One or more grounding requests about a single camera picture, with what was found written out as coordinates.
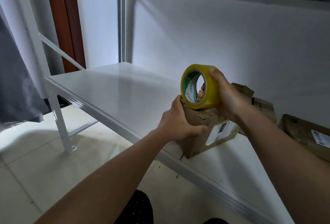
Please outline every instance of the left hand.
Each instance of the left hand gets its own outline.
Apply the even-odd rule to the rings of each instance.
[[[207,126],[192,126],[185,116],[182,104],[180,102],[181,95],[178,95],[172,102],[170,110],[163,113],[156,131],[165,135],[168,141],[180,140],[187,136],[200,135],[208,129]]]

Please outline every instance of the hand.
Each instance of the hand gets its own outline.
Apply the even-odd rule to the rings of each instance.
[[[225,116],[233,122],[237,122],[239,114],[243,111],[243,109],[249,107],[250,104],[248,104],[237,89],[227,81],[222,72],[217,69],[210,68],[209,73],[219,84],[219,93],[221,96],[221,103],[217,107],[219,114]],[[198,101],[203,97],[203,94],[204,84],[197,95]]]
[[[166,136],[168,142],[181,140],[187,136],[199,135],[208,129],[207,126],[192,126],[187,122],[180,98],[181,95],[178,95],[174,99],[171,109],[163,113],[162,119],[156,128],[156,131]]]

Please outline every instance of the brown door frame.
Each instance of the brown door frame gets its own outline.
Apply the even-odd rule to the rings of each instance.
[[[60,49],[86,68],[77,0],[49,0],[49,2]],[[78,70],[63,57],[62,60],[66,73]]]

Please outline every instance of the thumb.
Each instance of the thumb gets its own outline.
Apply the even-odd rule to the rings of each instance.
[[[189,135],[190,136],[200,135],[203,132],[205,132],[206,130],[208,130],[208,127],[205,125],[190,126]]]
[[[228,83],[226,77],[217,68],[210,68],[208,72],[210,73],[212,78],[216,80],[219,84],[223,84],[225,82]]]

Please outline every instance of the forearm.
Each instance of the forearm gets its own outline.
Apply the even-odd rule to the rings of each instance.
[[[327,223],[330,205],[328,165],[292,140],[251,105],[245,105],[237,122],[250,140],[293,220],[297,224]]]
[[[36,223],[114,223],[165,145],[155,130],[105,163]]]

